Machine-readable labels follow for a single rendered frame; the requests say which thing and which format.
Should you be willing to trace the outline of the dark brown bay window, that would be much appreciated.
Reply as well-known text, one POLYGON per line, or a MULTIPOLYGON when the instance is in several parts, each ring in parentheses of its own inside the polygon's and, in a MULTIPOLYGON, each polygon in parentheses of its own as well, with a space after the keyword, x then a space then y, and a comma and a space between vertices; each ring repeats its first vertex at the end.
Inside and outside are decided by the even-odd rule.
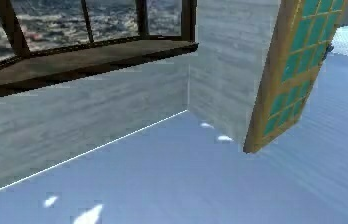
POLYGON ((0 0, 0 98, 192 53, 197 0, 0 0))

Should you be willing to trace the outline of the wooden door with teal panes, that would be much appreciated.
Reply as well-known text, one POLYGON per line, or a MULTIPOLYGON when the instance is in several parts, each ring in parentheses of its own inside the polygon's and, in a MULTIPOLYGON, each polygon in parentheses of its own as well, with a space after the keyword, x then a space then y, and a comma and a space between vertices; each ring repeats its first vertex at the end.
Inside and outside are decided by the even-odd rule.
POLYGON ((300 120, 347 5, 281 0, 244 152, 258 152, 300 120))

